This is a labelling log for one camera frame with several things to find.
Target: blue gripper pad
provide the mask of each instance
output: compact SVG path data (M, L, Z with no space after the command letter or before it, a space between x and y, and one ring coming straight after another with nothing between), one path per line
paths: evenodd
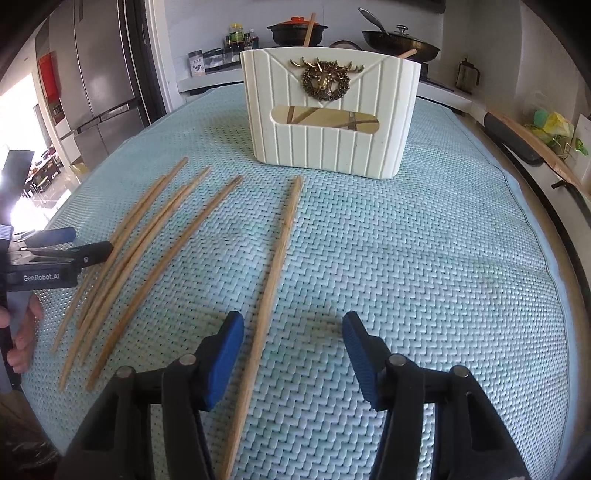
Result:
M378 374L384 369L390 350L380 337L367 333L357 312L347 312L343 317L343 340L361 393L376 408Z
M218 333L205 337L197 348L199 376L205 385L202 410L210 411L226 391L243 338L244 318L239 312L232 311Z
M21 240L29 248L49 247L73 242L76 239L76 230L67 226L53 230L40 230Z

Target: chopstick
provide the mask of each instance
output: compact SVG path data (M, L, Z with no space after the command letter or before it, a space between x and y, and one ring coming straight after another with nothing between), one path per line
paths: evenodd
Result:
M102 372L103 368L105 367L107 360L113 353L117 342L119 342L121 336L123 335L125 329L129 325L129 322L134 317L135 312L137 312L138 308L144 302L146 296L156 284L158 279L161 277L162 273L166 270L171 260L178 254L178 252L184 247L185 243L189 238L195 233L197 229L201 226L201 224L205 221L205 219L212 213L220 203L222 203L226 197L232 192L234 188L236 188L240 182L242 181L242 177L238 176L234 178L230 183L228 183L220 192L212 199L211 202L207 204L207 206L199 213L199 215L195 218L195 220L185 229L183 234L179 237L179 239L173 244L173 246L166 252L166 254L162 257L158 265L154 267L144 284L135 294L133 300L125 310L125 313L115 325L111 334L109 335L105 346L103 347L102 352L100 353L100 357L97 360L96 366L94 367L88 382L86 384L86 389L88 391L92 391L95 387L96 381L99 378L100 373Z
M147 248L147 244L144 245L143 240L145 240L151 236L152 230L158 229L158 232L160 231L160 229L164 226L166 221L168 221L170 216L172 216L172 214L174 213L174 210L176 210L180 206L180 204L182 203L182 202L178 202L178 200L183 198L183 195L185 193L187 193L187 195L188 195L190 193L190 191L195 186L197 186L197 184L201 180L203 180L203 178L207 175L207 173L209 173L209 170L210 170L210 167L207 167L205 170L203 170L197 176L197 178L193 181L192 184L190 184L188 186L181 187L177 191L175 196L168 201L168 203L159 211L159 213L154 216L152 221L142 230L142 232L138 235L138 240L136 241L136 243L134 245L132 245L127 250L123 260L118 264L118 268L111 275L111 278L109 279L108 284L105 285L105 289L102 290L103 293L98 301L99 305L104 304L107 296L111 296L114 294L116 297L116 295L119 293L119 290L113 291L112 289L114 288L113 283L115 283L116 285L118 285L118 283L119 283L119 279L120 279L119 272L121 270L124 270L124 272L125 272L125 270L127 269L127 267L130 264L132 264L131 270L133 270L133 267L135 266L135 264L139 260L139 257ZM158 232L155 232L154 236L150 239L150 241L153 238L155 238L155 236L157 235ZM70 347L70 351L68 352L68 357L66 358L66 362L64 363L64 367L63 367L63 370L62 370L61 376L60 376L60 383L59 383L60 390L64 390L64 388L66 386L67 378L68 378L68 375L70 374L70 370L72 369L72 365L74 364L74 359L76 358L76 354L78 353L78 349L80 348L80 345L82 344L83 340L85 339L86 333L88 332L89 328L91 327L91 324L93 323L92 322L93 316L95 315L96 310L98 310L98 307L96 307L96 305L97 305L96 303L93 305L93 309L90 312L90 313L92 313L92 315L87 315L86 318L84 319L84 322L82 323L82 325L80 326L80 329L76 333L76 337L74 338L74 341Z
M310 40L312 38L312 31L314 30L314 22L315 21L316 21L316 12L312 12L312 14L310 15L310 22L308 23L308 29L306 30L306 38L304 39L304 46L305 47L309 47L310 46ZM296 111L296 107L290 105L289 109L287 110L287 123L288 124L292 123L292 120L294 118L294 112L295 111Z
M308 23L308 30L306 30L306 39L304 40L304 46L310 46L310 40L312 39L312 30L314 30L314 22L316 21L316 12L312 12L310 15L310 23Z
M125 230L121 233L121 236L120 236L118 242L113 246L113 251L111 252L111 254L109 255L109 258L107 259L107 261L103 264L103 266L101 268L99 278L96 280L96 282L92 286L92 289L89 291L88 296L86 297L86 301L84 302L84 305L82 306L82 310L80 311L80 316L78 317L78 328L80 328L81 325L83 324L86 316L88 315L90 308L92 307L92 304L94 302L96 295L100 291L100 288L101 288L106 276L109 273L109 270L111 269L111 267L115 263L117 256L119 255L119 253L121 252L121 250L123 249L125 244L127 243L127 240L129 239L129 237L133 233L135 227L138 225L140 220L144 217L146 212L150 209L150 207L152 206L152 204L154 203L156 198L164 191L166 186L170 183L170 181L172 181L172 179L176 176L178 171L184 167L184 165L188 162L188 160L189 159L187 157L184 157L180 162L177 163L177 165L172 169L172 171L168 175L166 175L165 180L152 192L152 195L150 195L149 200L144 203L144 205L142 206L142 208L139 211L136 212L136 214L133 218L133 221L130 222L130 224L127 225Z
M240 445L242 437L242 429L246 422L248 415L248 407L251 403L252 392L254 390L256 373L258 372L261 363L262 351L265 348L267 341L267 333L271 324L271 315L273 313L273 306L277 287L281 279L281 270L285 261L287 247L290 240L291 228L294 224L297 212L297 205L300 200L300 193L304 184L304 179L300 176L295 178L295 182L291 188L291 193L285 209L285 218L281 225L281 232L277 242L277 249L273 256L271 263L271 270L267 277L267 284L263 292L261 306L258 312L258 319L256 321L255 337L252 342L251 354L248 357L240 390L238 392L238 401L236 402L236 410L234 412L234 421L230 428L228 442L226 444L226 452L224 454L222 469L219 472L221 480L229 480L232 469L234 467L234 460Z
M89 312L90 322L88 325L90 328L84 341L82 350L80 351L80 365L82 365L86 360L86 357L92 348L92 343L95 341L96 336L103 326L103 323L105 322L111 307L115 303L115 300L119 296L121 289L127 282L127 279L133 272L133 269L137 265L144 252L158 236L174 212L182 205L182 203L187 199L187 197L197 187L197 185L199 185L203 179L209 175L211 170L211 167L206 167L193 180L193 182L179 190L174 198L169 201L168 205L161 210L160 214L156 218L152 219L152 221L144 228L133 246L127 250L123 260L117 265L117 269L114 270L112 275L109 277L101 298L93 305L92 310Z
M398 59L407 59L409 57L412 57L416 52L417 52L416 48L411 48L410 50L398 55L397 58Z
M111 235L111 238L109 238L109 241L113 244L113 247L115 247L115 245L117 245L119 243L119 241L126 241L127 240L127 238L129 237L129 234L131 234L133 229L137 226L137 223L139 222L139 220L143 217L145 212L154 203L154 200L158 197L158 195L162 192L162 190L164 190L165 186L170 182L170 180L172 180L172 178L177 174L177 172L188 162L188 160L189 159L187 157L184 157L179 163L176 164L176 166L168 173L168 175L161 176L160 178L158 178L152 184L150 189L146 193L144 193L142 198L140 198L136 202L134 207L127 213L127 215L123 218L123 220L121 220L118 227L115 229L115 232ZM118 253L115 252L115 249L113 248L113 252L111 252L111 254L109 256L109 258L111 258L111 257L113 258L113 260L111 261L111 265L112 265L112 262L115 261L115 257L117 256L117 254ZM95 281L95 285L97 283L101 283L104 278L104 275L106 275L106 273L108 272L108 270L110 268L110 266L106 267L106 268L105 267L106 267L106 264L103 264L102 268L100 265L94 265L90 269L90 271L88 271L86 273L84 281L82 282L82 284L80 285L80 287L76 291L76 294L72 298L70 305L68 306L68 308L64 314L64 318L62 319L60 326L57 329L56 338L53 342L53 346L51 347L52 353L57 352L57 349L60 346L61 339L64 336L64 334L67 330L68 324L70 323L70 320L72 319L72 316L74 315L74 312L76 311L76 307L80 303L80 299L82 298L82 295L84 295L84 292L88 288L90 281L95 277L96 273L100 271L101 272L99 275L100 280L99 280L99 278L97 278L97 280ZM98 287L96 288L95 293L93 294L93 297L94 297L94 295L96 295L97 290L98 290ZM81 312L80 313L80 321L78 322L78 327L82 324L83 318L84 317Z

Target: bottle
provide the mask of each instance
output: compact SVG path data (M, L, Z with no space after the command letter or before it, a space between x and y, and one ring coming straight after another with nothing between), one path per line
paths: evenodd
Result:
M252 50L252 41L249 32L244 34L244 50Z
M236 43L244 43L244 32L242 31L242 24L233 23L230 25L230 40Z
M250 35L248 35L251 39L251 48L256 50L258 48L258 35L255 33L255 29L251 28Z

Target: blue woven mat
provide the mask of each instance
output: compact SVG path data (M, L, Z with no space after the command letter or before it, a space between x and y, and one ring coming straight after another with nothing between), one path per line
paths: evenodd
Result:
M215 333L229 310L239 310L245 345L224 399L204 415L219 464L281 212L291 179L300 174L304 190L234 478L368 477L384 415L363 400L345 352L340 323L348 310L422 367L467 365L532 478L551 477L569 441L569 395L576 389L564 286L515 180L449 110L417 100L400 173L379 181L258 163L243 87L220 88L127 141L74 192L53 226L74 226L78 243L108 238L184 155L188 165L140 228L182 183L208 165L213 173L149 247L89 361L74 367L64 393L57 383L74 327L57 355L48 351L74 289L41 296L47 319L24 389L60 450L117 367L167 365ZM135 290L237 174L245 181L170 264L117 345L98 389L87 393L89 372ZM433 448L433 410L425 411L423 479ZM153 416L155 467L166 478L157 408Z

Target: stainless steel refrigerator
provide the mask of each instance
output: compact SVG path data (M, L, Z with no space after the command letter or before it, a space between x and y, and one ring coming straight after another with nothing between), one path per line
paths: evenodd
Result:
M61 107L94 169L164 115L143 0L64 0L49 18Z

